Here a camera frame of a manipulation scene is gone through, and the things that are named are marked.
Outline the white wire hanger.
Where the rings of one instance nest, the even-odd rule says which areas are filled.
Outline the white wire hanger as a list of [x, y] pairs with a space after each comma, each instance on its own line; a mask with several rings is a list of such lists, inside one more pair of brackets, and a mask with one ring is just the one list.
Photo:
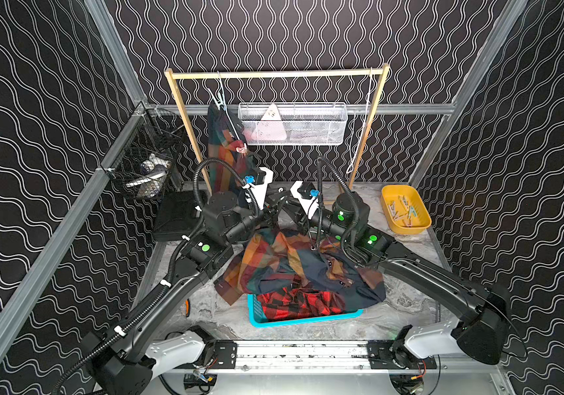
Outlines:
[[[367, 92], [365, 95], [365, 107], [364, 107], [364, 111], [362, 112], [362, 116], [363, 116], [363, 123], [362, 123], [362, 129], [364, 129], [366, 127], [367, 124], [367, 117], [369, 114], [369, 107], [370, 107], [370, 95], [372, 93], [372, 88], [374, 85], [374, 77], [373, 77], [373, 69], [369, 69], [368, 75], [367, 75], [367, 80], [368, 80], [368, 84], [367, 84]], [[354, 170], [354, 163], [359, 155], [359, 150], [360, 150], [360, 146], [361, 146], [361, 138], [358, 139], [357, 141], [357, 145], [356, 148], [354, 149], [354, 151], [351, 153], [351, 157], [350, 157], [350, 163], [345, 171], [345, 174], [351, 174]]]

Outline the red black plaid shirt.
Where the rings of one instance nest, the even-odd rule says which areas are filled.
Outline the red black plaid shirt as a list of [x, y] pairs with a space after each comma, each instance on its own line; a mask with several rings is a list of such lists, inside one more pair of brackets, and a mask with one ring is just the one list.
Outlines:
[[311, 319], [344, 314], [344, 301], [334, 292], [303, 288], [287, 289], [258, 295], [265, 317], [269, 321]]

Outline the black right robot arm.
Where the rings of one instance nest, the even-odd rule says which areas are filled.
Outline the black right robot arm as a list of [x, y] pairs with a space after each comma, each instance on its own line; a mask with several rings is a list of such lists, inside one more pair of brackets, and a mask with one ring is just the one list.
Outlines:
[[[343, 188], [331, 207], [322, 197], [323, 169], [332, 171]], [[353, 263], [376, 269], [439, 302], [454, 314], [453, 320], [423, 327], [403, 327], [390, 344], [385, 359], [402, 369], [440, 355], [465, 355], [496, 365], [505, 355], [504, 345], [514, 329], [510, 294], [498, 284], [484, 286], [416, 255], [394, 237], [369, 225], [371, 209], [348, 186], [334, 166], [317, 160], [316, 183], [298, 181], [282, 191], [279, 201], [304, 233], [339, 237], [344, 255]]]

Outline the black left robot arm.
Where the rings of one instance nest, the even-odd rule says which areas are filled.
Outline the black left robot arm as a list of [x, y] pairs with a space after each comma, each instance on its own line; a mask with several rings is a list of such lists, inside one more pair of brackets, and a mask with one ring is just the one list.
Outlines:
[[231, 192], [203, 200], [199, 184], [194, 183], [199, 220], [174, 251], [166, 275], [124, 319], [82, 340], [81, 359], [61, 375], [54, 394], [62, 394], [67, 380], [81, 370], [95, 379], [100, 394], [141, 394], [171, 368], [201, 359], [208, 342], [197, 332], [187, 331], [161, 342], [153, 335], [232, 258], [234, 246], [250, 240], [279, 206], [267, 195], [273, 181], [270, 169], [259, 167], [240, 175], [229, 163], [208, 158], [198, 165], [195, 175], [212, 164], [224, 167], [239, 183], [248, 210], [240, 209], [237, 195]]

